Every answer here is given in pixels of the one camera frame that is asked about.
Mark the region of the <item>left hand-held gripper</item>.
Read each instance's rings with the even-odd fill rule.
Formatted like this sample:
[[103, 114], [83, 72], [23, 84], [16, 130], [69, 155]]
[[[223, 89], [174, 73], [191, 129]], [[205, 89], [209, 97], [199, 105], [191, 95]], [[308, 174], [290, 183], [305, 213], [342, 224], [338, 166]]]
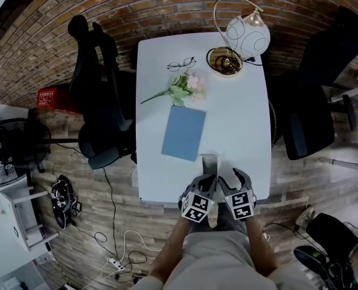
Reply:
[[195, 177], [179, 201], [181, 216], [196, 223], [202, 222], [215, 203], [213, 195], [216, 186], [216, 175], [200, 175]]

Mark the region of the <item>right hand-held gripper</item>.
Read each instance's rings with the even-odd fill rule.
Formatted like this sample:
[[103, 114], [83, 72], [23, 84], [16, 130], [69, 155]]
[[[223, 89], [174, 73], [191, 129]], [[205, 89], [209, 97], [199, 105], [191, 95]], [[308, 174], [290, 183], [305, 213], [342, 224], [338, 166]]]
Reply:
[[256, 195], [252, 189], [250, 177], [242, 170], [233, 168], [235, 176], [241, 184], [241, 188], [231, 188], [222, 176], [218, 177], [218, 183], [224, 194], [224, 200], [229, 207], [232, 217], [236, 221], [242, 221], [254, 216]]

